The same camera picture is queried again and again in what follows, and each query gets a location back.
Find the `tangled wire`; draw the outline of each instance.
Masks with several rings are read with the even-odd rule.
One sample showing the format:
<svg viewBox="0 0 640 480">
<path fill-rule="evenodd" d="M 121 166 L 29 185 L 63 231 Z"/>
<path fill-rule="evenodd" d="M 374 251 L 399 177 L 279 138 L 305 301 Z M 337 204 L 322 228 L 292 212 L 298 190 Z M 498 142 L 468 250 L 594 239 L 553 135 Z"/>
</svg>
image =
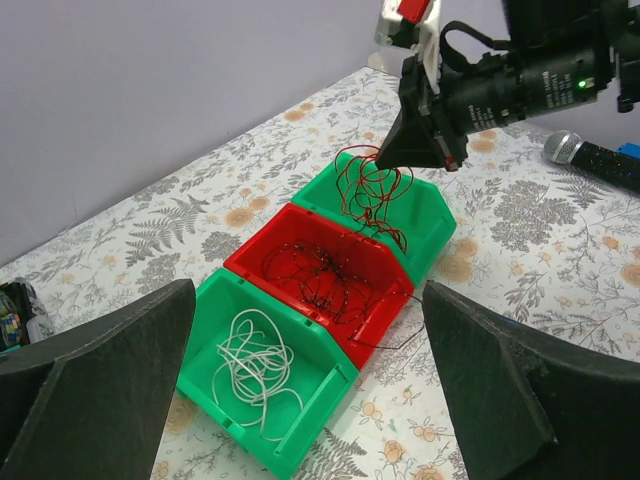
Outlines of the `tangled wire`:
<svg viewBox="0 0 640 480">
<path fill-rule="evenodd" d="M 275 342 L 270 342 L 265 332 L 255 327 L 253 318 L 258 318 L 271 329 Z M 260 435 L 265 440 L 279 442 L 282 438 L 267 438 L 264 435 L 269 409 L 269 400 L 283 393 L 292 395 L 304 409 L 302 398 L 295 390 L 287 388 L 291 374 L 291 364 L 295 354 L 291 347 L 284 344 L 280 330 L 275 322 L 263 311 L 249 309 L 238 313 L 231 321 L 229 338 L 218 345 L 218 354 L 223 362 L 211 379 L 213 399 L 216 404 L 218 392 L 216 378 L 225 368 L 231 375 L 231 389 L 242 403 L 257 407 L 260 416 L 243 427 L 260 425 Z"/>
<path fill-rule="evenodd" d="M 353 272 L 350 258 L 363 241 L 367 238 L 352 232 L 342 234 L 332 251 L 306 240 L 283 244 L 265 256 L 262 277 L 334 325 L 351 326 L 348 340 L 367 345 L 356 338 L 377 305 L 394 296 L 420 300 L 402 291 L 377 292 L 369 279 Z"/>
<path fill-rule="evenodd" d="M 356 155 L 341 169 L 340 156 L 349 150 L 361 148 L 367 148 L 373 153 Z M 363 227 L 388 234 L 402 252 L 407 253 L 406 235 L 388 222 L 387 215 L 391 202 L 407 193 L 413 185 L 413 171 L 409 169 L 410 180 L 402 187 L 403 173 L 399 169 L 381 172 L 375 168 L 378 152 L 379 148 L 372 145 L 353 145 L 343 148 L 336 155 L 336 187 L 341 199 L 342 214 L 353 218 Z"/>
</svg>

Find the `blue object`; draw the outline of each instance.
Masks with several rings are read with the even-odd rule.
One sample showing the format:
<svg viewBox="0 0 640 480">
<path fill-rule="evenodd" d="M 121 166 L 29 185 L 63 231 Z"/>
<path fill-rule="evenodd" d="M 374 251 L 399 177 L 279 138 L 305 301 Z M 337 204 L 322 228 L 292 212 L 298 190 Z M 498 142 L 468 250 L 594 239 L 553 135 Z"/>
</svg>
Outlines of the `blue object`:
<svg viewBox="0 0 640 480">
<path fill-rule="evenodd" d="M 624 153 L 630 157 L 640 159 L 640 145 L 634 145 L 633 143 L 627 143 L 618 149 L 619 153 Z"/>
</svg>

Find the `floral tablecloth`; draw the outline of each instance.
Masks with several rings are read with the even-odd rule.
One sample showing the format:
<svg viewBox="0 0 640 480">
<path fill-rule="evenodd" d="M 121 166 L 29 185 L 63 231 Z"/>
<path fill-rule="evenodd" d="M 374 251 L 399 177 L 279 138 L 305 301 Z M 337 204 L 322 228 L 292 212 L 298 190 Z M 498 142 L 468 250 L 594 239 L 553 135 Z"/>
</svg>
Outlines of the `floral tablecloth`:
<svg viewBox="0 0 640 480">
<path fill-rule="evenodd" d="M 380 144 L 397 80 L 362 69 L 0 270 L 33 282 L 58 331 L 175 278 L 199 285 L 342 147 Z M 540 159 L 528 124 L 474 135 L 436 183 L 458 229 L 430 278 L 577 345 L 640 359 L 640 200 Z M 403 312 L 393 345 L 420 328 Z M 154 480 L 272 478 L 189 400 L 174 397 Z M 466 478 L 429 340 L 376 354 L 299 480 Z"/>
</svg>

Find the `plastic bin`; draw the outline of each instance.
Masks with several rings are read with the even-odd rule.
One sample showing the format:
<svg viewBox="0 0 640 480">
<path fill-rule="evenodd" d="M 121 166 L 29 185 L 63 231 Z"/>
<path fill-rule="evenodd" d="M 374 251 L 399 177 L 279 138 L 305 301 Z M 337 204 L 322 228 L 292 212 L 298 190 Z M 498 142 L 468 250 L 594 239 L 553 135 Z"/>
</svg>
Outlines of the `plastic bin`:
<svg viewBox="0 0 640 480">
<path fill-rule="evenodd" d="M 339 171 L 346 167 L 351 158 L 353 157 L 348 154 L 340 156 Z M 373 164 L 367 168 L 369 171 L 376 169 Z M 357 178 L 358 162 L 354 162 L 352 171 L 349 178 Z M 409 190 L 389 205 L 388 223 L 402 230 L 407 237 L 408 248 L 405 254 L 389 235 L 380 234 L 371 228 L 363 229 L 362 225 L 354 219 L 342 214 L 341 199 L 336 188 L 337 179 L 338 173 L 331 162 L 293 197 L 292 202 L 384 243 L 396 256 L 413 284 L 419 285 L 456 229 L 456 222 L 438 187 L 416 178 Z M 400 190 L 406 188 L 409 181 L 410 178 L 405 176 Z M 346 189 L 344 177 L 341 182 L 344 191 Z M 354 214 L 362 213 L 354 203 L 352 208 Z"/>
<path fill-rule="evenodd" d="M 325 272 L 291 280 L 317 267 L 293 245 L 322 249 L 343 265 L 341 278 Z M 224 265 L 325 327 L 359 369 L 413 293 L 411 280 L 388 247 L 292 204 Z M 336 281 L 344 281 L 344 287 L 336 287 Z"/>
<path fill-rule="evenodd" d="M 279 442 L 265 440 L 260 435 L 260 425 L 241 426 L 258 418 L 261 409 L 236 398 L 230 387 L 230 375 L 221 373 L 216 377 L 220 405 L 215 403 L 212 393 L 213 375 L 223 363 L 217 346 L 229 337 L 232 319 L 250 308 L 271 317 L 284 343 L 295 354 L 285 386 L 301 396 L 304 409 L 300 411 L 293 395 L 269 399 L 264 437 L 284 437 Z M 260 317 L 251 318 L 255 319 L 256 328 L 261 329 Z M 295 473 L 357 375 L 358 370 L 324 328 L 246 280 L 220 269 L 198 288 L 178 389 L 278 478 L 288 479 Z"/>
</svg>

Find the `microphone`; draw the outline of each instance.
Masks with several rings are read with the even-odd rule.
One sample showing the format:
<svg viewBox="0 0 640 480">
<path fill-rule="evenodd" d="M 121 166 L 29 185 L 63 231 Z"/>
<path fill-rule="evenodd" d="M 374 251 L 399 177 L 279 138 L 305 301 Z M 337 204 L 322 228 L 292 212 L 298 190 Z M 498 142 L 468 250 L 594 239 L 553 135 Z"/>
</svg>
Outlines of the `microphone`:
<svg viewBox="0 0 640 480">
<path fill-rule="evenodd" d="M 640 160 L 583 142 L 566 130 L 553 133 L 544 144 L 545 160 L 572 165 L 614 185 L 640 193 Z"/>
</svg>

